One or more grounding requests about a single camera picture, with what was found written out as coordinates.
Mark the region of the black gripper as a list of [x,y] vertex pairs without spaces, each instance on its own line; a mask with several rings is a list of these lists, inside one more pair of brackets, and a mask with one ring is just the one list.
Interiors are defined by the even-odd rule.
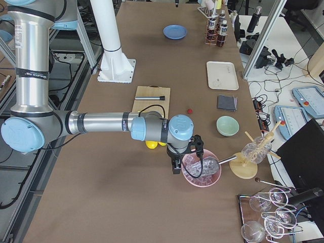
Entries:
[[185,151],[178,150],[172,145],[167,146],[167,155],[171,158],[172,172],[173,174],[180,174],[182,171],[183,158]]

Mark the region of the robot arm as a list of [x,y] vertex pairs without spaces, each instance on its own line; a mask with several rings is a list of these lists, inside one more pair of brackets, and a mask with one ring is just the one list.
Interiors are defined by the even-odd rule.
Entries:
[[167,119],[155,111],[79,113],[49,106],[49,31],[77,28],[76,1],[8,1],[8,13],[15,24],[16,104],[1,135],[12,149],[28,153],[67,135],[130,132],[135,140],[166,143],[173,173],[181,172],[183,156],[198,144],[189,117]]

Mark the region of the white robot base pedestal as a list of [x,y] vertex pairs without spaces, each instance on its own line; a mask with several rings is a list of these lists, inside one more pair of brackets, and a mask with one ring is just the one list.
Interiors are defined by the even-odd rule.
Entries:
[[136,60],[122,51],[113,3],[93,0],[91,6],[104,50],[98,81],[130,84]]

